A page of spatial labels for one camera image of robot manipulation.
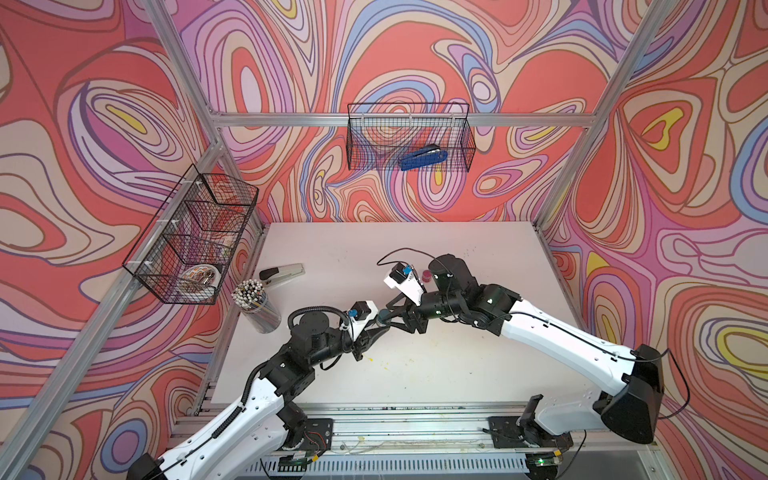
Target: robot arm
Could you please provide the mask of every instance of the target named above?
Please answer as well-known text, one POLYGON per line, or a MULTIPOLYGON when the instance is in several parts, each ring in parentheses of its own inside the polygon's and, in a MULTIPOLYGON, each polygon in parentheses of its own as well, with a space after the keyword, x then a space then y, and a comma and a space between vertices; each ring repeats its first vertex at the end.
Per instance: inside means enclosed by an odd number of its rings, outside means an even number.
POLYGON ((231 480, 262 456, 298 445, 306 434, 306 416, 293 399, 314 380, 315 365, 344 353, 360 361, 390 327, 425 333, 431 319, 526 343, 594 383, 572 396, 531 397, 518 420, 519 437, 529 445, 543 446, 553 439, 560 445, 566 437, 567 445, 568 432, 582 429, 610 429, 633 442, 653 441, 664 394, 657 350, 609 343, 549 316, 503 286, 479 285, 466 263, 453 255, 435 258, 429 269, 437 292, 426 292, 413 268, 398 263, 386 283, 401 293, 387 304, 388 310, 379 312, 366 301, 349 312, 309 307, 291 313, 289 342, 252 371, 242 397, 160 458, 142 455, 129 468, 127 480, 231 480), (326 313, 341 319, 339 328, 329 326, 326 313), (294 324, 298 316, 300 322, 294 324))
POLYGON ((453 320, 446 321, 533 346, 594 383, 594 388, 572 396, 532 397, 518 421, 527 442, 542 445, 548 436, 598 429, 610 429, 636 443, 653 441, 664 395, 657 350, 610 343, 555 319, 503 286, 478 285, 466 263, 453 255, 435 258, 429 270, 438 291, 423 293, 416 303, 406 294, 414 288, 400 289, 403 294, 387 304, 389 311, 382 311, 382 325, 425 333, 428 320, 450 316, 453 320), (393 322, 396 317, 402 323, 393 322))
POLYGON ((344 353, 361 360, 389 330, 376 326, 378 313, 370 301, 356 303, 349 312, 318 306, 292 313, 290 340, 253 369, 243 395, 160 458, 142 455, 128 469, 127 480, 231 480, 255 460, 299 445, 306 434, 306 415, 292 400, 315 379, 315 365, 344 353), (326 313, 341 318, 339 328, 329 326, 326 313), (294 325, 297 316, 301 320, 294 325))

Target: white table surface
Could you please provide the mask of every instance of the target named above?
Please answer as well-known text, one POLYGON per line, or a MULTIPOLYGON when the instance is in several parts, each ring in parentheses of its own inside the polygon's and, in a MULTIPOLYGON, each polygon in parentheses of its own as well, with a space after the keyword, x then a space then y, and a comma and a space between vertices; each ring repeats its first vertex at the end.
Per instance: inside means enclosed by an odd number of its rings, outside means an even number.
MULTIPOLYGON (((398 291, 383 282, 392 266, 376 266, 376 261, 399 247, 436 257, 452 253, 464 259, 478 283, 506 286, 576 325, 528 222, 273 223, 256 271, 303 263, 306 273, 268 290, 283 316, 277 330, 259 334, 242 316, 238 319, 212 402, 240 398, 250 370, 288 341, 286 318, 294 310, 315 305, 348 310, 357 300, 384 308, 398 291)), ((408 261, 420 272, 431 259, 398 252, 391 260, 408 261)), ((427 289, 434 290, 434 282, 427 289)), ((424 335, 390 329, 361 362, 345 355, 331 370, 315 372, 297 403, 524 402, 538 393, 556 395, 590 385, 530 346, 440 320, 430 320, 424 335)))

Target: black wire basket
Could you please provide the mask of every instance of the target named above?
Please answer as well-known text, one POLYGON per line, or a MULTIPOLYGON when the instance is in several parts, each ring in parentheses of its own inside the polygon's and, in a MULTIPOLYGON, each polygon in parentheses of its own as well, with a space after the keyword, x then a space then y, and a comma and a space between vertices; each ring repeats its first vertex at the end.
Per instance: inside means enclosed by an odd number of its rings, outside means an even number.
POLYGON ((476 150, 468 112, 462 102, 348 104, 347 167, 468 172, 476 150))
POLYGON ((197 170, 194 174, 184 198, 145 255, 131 260, 163 207, 123 262, 163 303, 215 304, 259 195, 257 187, 225 174, 197 170))

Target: pen holder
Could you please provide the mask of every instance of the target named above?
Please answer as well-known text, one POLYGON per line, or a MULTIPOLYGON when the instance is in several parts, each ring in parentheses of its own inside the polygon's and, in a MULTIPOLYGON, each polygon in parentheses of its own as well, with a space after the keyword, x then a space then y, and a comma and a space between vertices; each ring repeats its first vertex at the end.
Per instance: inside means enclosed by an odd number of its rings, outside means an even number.
POLYGON ((280 312, 272 304, 266 292, 263 293, 263 302, 261 306, 252 310, 243 310, 243 315, 248 319, 251 325, 259 333, 274 332, 280 325, 280 312))

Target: pink wall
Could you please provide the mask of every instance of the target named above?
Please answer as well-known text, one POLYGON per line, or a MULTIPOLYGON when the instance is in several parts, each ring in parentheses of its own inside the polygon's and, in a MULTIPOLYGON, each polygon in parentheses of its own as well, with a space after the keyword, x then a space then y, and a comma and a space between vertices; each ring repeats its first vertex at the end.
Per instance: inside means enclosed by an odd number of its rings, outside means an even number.
MULTIPOLYGON (((464 100, 473 112, 589 112, 643 1, 173 2, 216 111, 335 112, 464 100)), ((266 221, 530 220, 577 128, 478 128, 468 174, 349 172, 345 128, 223 132, 266 221)))
MULTIPOLYGON (((2 440, 207 146, 137 2, 89 5, 0 2, 2 440)), ((162 452, 226 305, 165 306, 140 290, 26 478, 124 478, 162 452)))
POLYGON ((547 229, 593 333, 674 352, 690 480, 768 478, 767 75, 768 4, 680 2, 547 229))

